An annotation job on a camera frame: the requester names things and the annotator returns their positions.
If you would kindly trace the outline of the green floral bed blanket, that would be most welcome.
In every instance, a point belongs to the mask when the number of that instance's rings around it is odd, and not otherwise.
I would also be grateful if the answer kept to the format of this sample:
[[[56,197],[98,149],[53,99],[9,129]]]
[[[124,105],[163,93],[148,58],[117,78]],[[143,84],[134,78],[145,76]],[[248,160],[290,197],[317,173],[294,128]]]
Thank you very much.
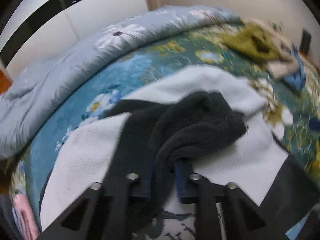
[[[265,122],[282,144],[319,181],[319,132],[311,128],[319,118],[319,75],[304,64],[306,83],[299,93],[276,80],[265,67],[225,47],[223,33],[235,25],[191,30],[133,51],[109,64],[84,83],[42,126],[25,150],[12,175],[10,193],[26,194],[38,227],[44,188],[60,148],[73,130],[97,121],[122,97],[191,64],[208,64],[248,80],[268,105]]]

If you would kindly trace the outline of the light blue floral quilt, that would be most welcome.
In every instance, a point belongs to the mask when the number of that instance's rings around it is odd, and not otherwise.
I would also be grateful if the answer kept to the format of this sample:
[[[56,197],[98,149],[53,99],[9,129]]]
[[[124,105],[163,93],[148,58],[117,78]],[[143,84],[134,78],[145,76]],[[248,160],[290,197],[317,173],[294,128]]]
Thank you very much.
[[[113,60],[191,29],[239,21],[226,9],[165,6],[111,24],[54,58],[30,64],[1,94],[1,159],[18,154],[80,85]]]

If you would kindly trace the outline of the black tower speaker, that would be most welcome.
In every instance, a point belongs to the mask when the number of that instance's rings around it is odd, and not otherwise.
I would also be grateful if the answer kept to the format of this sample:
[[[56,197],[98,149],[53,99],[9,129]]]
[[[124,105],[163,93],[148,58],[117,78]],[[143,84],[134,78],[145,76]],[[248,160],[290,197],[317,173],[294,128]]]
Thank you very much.
[[[310,50],[310,44],[311,44],[311,34],[306,29],[303,29],[302,40],[301,40],[299,49],[304,55],[308,55]]]

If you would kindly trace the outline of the black and grey fleece jacket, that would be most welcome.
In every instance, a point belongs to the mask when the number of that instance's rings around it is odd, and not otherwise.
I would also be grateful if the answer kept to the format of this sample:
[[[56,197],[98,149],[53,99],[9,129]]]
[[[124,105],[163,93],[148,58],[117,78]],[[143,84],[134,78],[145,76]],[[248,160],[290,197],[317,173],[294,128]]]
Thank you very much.
[[[162,211],[172,223],[180,216],[195,223],[195,204],[178,198],[179,160],[211,183],[236,183],[287,236],[318,203],[319,190],[265,124],[266,104],[220,68],[190,66],[113,106],[104,118],[132,114],[147,129],[154,155],[151,198],[129,201],[125,239],[137,238]]]

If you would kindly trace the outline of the olive green knit sweater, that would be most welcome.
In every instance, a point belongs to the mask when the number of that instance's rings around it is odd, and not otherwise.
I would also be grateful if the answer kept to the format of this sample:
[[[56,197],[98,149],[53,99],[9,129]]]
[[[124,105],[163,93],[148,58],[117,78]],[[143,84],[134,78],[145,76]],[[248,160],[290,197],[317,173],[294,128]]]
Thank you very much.
[[[255,24],[247,24],[235,35],[222,34],[225,46],[256,62],[279,59],[279,51],[273,44],[271,35]]]

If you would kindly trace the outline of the blue cloth garment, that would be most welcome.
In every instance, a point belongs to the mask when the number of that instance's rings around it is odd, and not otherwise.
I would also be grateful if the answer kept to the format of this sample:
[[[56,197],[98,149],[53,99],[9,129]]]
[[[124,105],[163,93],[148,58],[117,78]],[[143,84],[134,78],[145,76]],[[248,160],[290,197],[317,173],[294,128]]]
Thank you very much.
[[[303,90],[306,83],[306,73],[304,63],[298,53],[297,47],[292,44],[291,56],[294,56],[298,63],[298,69],[293,74],[284,77],[284,83],[294,92],[299,93]]]

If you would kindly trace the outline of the pink folded garment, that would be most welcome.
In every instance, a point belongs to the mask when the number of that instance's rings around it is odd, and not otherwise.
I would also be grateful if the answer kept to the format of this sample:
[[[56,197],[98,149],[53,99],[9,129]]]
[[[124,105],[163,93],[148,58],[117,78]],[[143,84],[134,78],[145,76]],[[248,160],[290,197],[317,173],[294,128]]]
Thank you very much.
[[[37,239],[40,230],[26,194],[17,194],[12,200],[12,214],[23,239]]]

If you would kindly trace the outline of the white black striped wardrobe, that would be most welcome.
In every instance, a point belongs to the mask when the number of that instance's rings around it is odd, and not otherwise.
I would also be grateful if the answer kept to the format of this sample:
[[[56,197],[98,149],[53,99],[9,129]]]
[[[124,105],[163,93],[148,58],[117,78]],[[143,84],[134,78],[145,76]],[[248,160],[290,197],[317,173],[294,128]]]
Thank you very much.
[[[1,63],[15,79],[109,23],[148,11],[146,0],[22,0],[1,29]]]

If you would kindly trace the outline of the wooden headboard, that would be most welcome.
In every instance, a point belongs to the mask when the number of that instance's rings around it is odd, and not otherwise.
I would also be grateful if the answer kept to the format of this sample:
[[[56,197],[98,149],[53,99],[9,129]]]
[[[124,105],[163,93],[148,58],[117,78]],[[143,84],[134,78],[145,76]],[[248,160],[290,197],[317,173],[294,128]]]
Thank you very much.
[[[11,85],[12,81],[7,77],[3,70],[0,70],[0,93],[6,92]]]

